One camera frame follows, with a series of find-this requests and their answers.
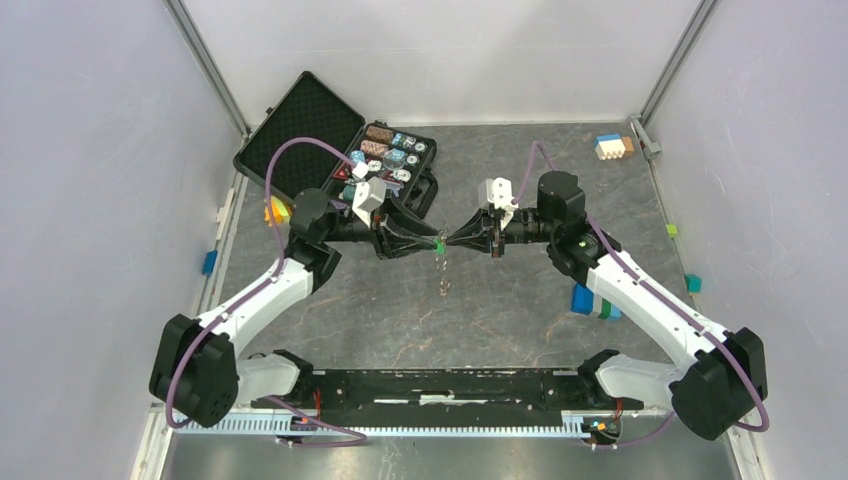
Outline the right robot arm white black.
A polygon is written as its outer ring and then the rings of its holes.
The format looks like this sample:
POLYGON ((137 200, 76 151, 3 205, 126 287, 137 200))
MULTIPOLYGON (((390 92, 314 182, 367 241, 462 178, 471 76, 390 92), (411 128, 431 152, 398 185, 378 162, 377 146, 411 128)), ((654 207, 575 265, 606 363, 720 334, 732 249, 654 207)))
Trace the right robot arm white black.
POLYGON ((577 176, 541 176, 536 204, 521 208, 504 178, 479 187, 480 207, 447 245, 497 258, 509 244, 543 243, 552 265, 609 301, 665 352, 668 362, 605 350, 586 361, 580 400, 602 408, 629 398, 674 414, 692 433, 715 440, 732 427, 762 433, 768 380, 764 342, 747 327, 732 331, 690 307, 642 269, 587 214, 577 176))

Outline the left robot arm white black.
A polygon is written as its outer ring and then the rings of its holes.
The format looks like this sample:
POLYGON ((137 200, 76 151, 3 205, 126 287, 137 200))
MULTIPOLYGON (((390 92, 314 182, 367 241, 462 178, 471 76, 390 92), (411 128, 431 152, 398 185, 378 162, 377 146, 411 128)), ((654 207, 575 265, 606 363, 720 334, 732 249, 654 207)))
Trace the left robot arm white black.
POLYGON ((211 427, 237 403, 278 395, 306 405, 313 379, 290 359, 272 355, 239 361, 252 339, 285 310, 306 299, 333 274, 341 255, 333 242, 373 236, 397 241, 402 254, 437 247, 437 229, 421 221, 397 223, 383 211, 384 189, 358 184, 353 215, 344 218, 321 190, 299 193, 280 258, 235 297, 196 318, 177 314, 163 328, 149 391, 165 404, 169 427, 211 427))

